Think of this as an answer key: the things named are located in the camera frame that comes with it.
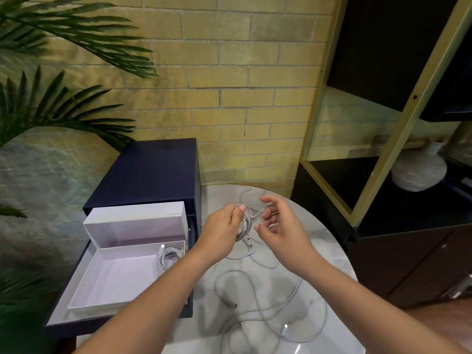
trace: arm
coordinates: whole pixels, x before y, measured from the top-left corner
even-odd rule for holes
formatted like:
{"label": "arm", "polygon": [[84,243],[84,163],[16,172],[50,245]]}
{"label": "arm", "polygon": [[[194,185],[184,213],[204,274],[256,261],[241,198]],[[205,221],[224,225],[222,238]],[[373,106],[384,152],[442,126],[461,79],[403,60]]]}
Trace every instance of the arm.
{"label": "arm", "polygon": [[369,353],[469,353],[330,265],[315,250],[284,199],[265,196],[261,201],[273,204],[264,211],[263,224],[256,228],[259,236],[284,267],[323,296]]}
{"label": "arm", "polygon": [[233,249],[244,210],[228,204],[211,214],[195,246],[75,354],[160,353],[195,284]]}

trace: black shelf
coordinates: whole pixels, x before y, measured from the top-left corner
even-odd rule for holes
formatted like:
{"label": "black shelf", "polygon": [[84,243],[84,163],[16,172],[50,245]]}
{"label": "black shelf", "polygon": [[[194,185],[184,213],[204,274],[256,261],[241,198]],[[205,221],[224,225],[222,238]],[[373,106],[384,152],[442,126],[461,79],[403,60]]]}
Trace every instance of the black shelf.
{"label": "black shelf", "polygon": [[[311,161],[350,208],[355,206],[378,157]],[[410,192],[390,174],[356,231],[360,237],[472,224],[472,202],[445,184]]]}

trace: person's left hand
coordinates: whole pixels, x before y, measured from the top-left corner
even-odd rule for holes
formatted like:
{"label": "person's left hand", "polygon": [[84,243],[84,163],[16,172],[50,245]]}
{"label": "person's left hand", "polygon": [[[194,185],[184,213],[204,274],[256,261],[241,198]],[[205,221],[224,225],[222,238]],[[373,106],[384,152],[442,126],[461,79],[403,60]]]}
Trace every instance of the person's left hand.
{"label": "person's left hand", "polygon": [[204,253],[210,266],[230,254],[236,242],[244,211],[244,205],[236,207],[233,203],[229,203],[209,215],[193,250]]}

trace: round table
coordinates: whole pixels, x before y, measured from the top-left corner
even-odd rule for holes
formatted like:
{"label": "round table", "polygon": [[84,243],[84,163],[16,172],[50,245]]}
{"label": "round table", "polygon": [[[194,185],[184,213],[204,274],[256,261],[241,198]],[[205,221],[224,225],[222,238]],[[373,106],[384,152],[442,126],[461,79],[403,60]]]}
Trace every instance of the round table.
{"label": "round table", "polygon": [[[243,185],[211,185],[202,188],[202,222],[208,215],[229,202],[245,203],[252,208],[265,206],[259,197],[274,194],[270,191]],[[356,279],[347,256],[333,235],[307,210],[287,199],[288,205],[302,222],[318,252],[332,265]],[[228,258],[210,268],[197,283],[193,296],[193,317],[180,319],[162,353],[336,353],[363,354],[362,345],[327,306],[321,296],[306,282],[302,282],[292,301],[270,320],[272,327],[283,328],[288,324],[287,334],[294,339],[311,338],[308,343],[293,343],[273,333],[267,323],[261,321],[258,312],[250,313],[240,325],[221,337],[221,330],[231,318],[257,309],[254,290],[248,278],[240,272],[224,274],[232,269],[246,272],[252,279],[260,306],[269,308],[290,296],[297,284],[297,277],[278,263],[272,252],[258,238],[251,241],[252,256],[244,257],[247,246],[237,242]],[[236,303],[229,308],[227,303]]]}

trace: white box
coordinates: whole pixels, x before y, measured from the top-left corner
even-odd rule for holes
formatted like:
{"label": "white box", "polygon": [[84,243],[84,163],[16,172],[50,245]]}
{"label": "white box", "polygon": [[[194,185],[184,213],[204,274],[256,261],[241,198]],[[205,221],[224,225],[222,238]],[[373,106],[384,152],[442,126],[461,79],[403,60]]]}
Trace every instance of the white box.
{"label": "white box", "polygon": [[131,302],[159,277],[162,244],[186,251],[185,241],[97,249],[68,309],[87,318],[108,315]]}
{"label": "white box", "polygon": [[183,201],[94,208],[84,226],[97,249],[181,240],[188,243]]}

